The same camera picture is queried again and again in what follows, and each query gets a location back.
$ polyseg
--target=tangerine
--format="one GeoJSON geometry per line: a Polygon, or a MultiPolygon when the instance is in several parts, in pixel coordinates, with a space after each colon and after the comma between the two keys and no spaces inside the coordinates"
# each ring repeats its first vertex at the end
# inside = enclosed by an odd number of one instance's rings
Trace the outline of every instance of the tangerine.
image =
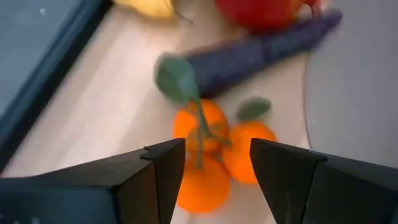
{"type": "Polygon", "coordinates": [[[196,167],[196,156],[185,161],[177,205],[189,212],[211,212],[229,196],[229,177],[223,165],[203,155],[202,169],[196,167]]]}
{"type": "MultiPolygon", "coordinates": [[[[219,138],[226,138],[229,132],[228,121],[223,110],[210,100],[201,100],[201,107],[209,126],[210,133],[219,138]]],[[[174,137],[185,138],[185,149],[188,152],[198,150],[197,135],[198,130],[197,117],[193,114],[197,111],[194,103],[189,103],[188,108],[182,108],[177,111],[174,119],[174,137]]],[[[203,137],[203,152],[213,154],[221,149],[222,143],[213,138],[203,137]]]]}
{"type": "Polygon", "coordinates": [[[237,181],[247,184],[257,183],[250,160],[252,138],[276,141],[275,134],[261,122],[245,121],[231,129],[229,140],[232,144],[221,153],[229,174],[237,181]]]}

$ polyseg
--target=green leaf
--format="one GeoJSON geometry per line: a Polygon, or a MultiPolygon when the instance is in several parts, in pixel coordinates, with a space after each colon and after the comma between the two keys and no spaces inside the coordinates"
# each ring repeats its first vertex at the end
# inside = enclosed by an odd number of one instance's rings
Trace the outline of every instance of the green leaf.
{"type": "Polygon", "coordinates": [[[155,68],[155,82],[168,99],[185,104],[199,97],[195,72],[189,62],[177,54],[163,54],[155,68]]]}
{"type": "Polygon", "coordinates": [[[271,108],[271,102],[267,98],[254,96],[244,100],[239,106],[237,118],[240,121],[259,119],[271,108]]]}

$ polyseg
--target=leaf stem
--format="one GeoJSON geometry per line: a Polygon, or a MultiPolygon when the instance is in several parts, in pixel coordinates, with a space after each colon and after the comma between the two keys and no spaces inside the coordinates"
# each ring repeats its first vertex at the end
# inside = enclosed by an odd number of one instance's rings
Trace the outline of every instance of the leaf stem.
{"type": "Polygon", "coordinates": [[[227,138],[219,137],[217,135],[212,134],[210,138],[222,143],[226,147],[230,147],[232,145],[231,141],[227,138]]]}
{"type": "Polygon", "coordinates": [[[197,169],[203,168],[202,153],[203,153],[203,138],[202,130],[199,128],[197,133],[198,155],[197,155],[197,169]]]}
{"type": "Polygon", "coordinates": [[[176,15],[178,15],[179,17],[181,17],[182,19],[185,19],[186,21],[188,21],[191,26],[193,26],[193,21],[191,19],[186,18],[185,16],[181,15],[180,12],[178,12],[177,10],[174,12],[176,15]]]}
{"type": "Polygon", "coordinates": [[[207,137],[211,138],[213,135],[210,133],[210,128],[207,125],[205,114],[203,113],[203,110],[201,108],[200,98],[195,98],[194,101],[195,104],[197,105],[197,110],[198,110],[199,127],[202,128],[207,137]]]}
{"type": "Polygon", "coordinates": [[[194,116],[196,116],[197,115],[197,113],[196,113],[196,111],[192,111],[188,106],[184,106],[184,109],[190,114],[190,115],[194,115],[194,116]]]}

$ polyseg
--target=yellow banana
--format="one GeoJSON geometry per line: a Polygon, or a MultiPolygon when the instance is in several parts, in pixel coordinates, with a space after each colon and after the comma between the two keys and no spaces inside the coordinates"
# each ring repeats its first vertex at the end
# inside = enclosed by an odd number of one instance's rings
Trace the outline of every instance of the yellow banana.
{"type": "Polygon", "coordinates": [[[149,17],[168,19],[174,16],[171,0],[114,0],[114,2],[134,8],[149,17]]]}

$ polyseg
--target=mandarin orange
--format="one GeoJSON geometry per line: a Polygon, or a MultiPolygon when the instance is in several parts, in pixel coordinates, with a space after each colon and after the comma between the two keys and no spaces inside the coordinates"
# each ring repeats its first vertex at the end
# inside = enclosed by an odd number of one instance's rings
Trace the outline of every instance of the mandarin orange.
{"type": "Polygon", "coordinates": [[[185,161],[177,205],[189,212],[211,212],[229,196],[229,177],[223,165],[203,155],[202,169],[196,167],[196,156],[185,161]]]}
{"type": "Polygon", "coordinates": [[[252,138],[276,141],[275,134],[259,121],[245,121],[231,128],[229,140],[232,145],[224,147],[222,158],[232,178],[247,184],[257,183],[250,160],[252,138]]]}
{"type": "MultiPolygon", "coordinates": [[[[223,110],[210,100],[201,100],[201,107],[205,115],[210,132],[220,138],[226,138],[229,132],[227,119],[223,110]]],[[[182,108],[177,111],[174,119],[174,137],[185,138],[185,148],[188,152],[198,150],[197,135],[198,120],[193,114],[197,111],[194,103],[188,105],[188,109],[182,108]]],[[[221,149],[221,142],[213,138],[203,138],[203,152],[213,154],[221,149]]]]}

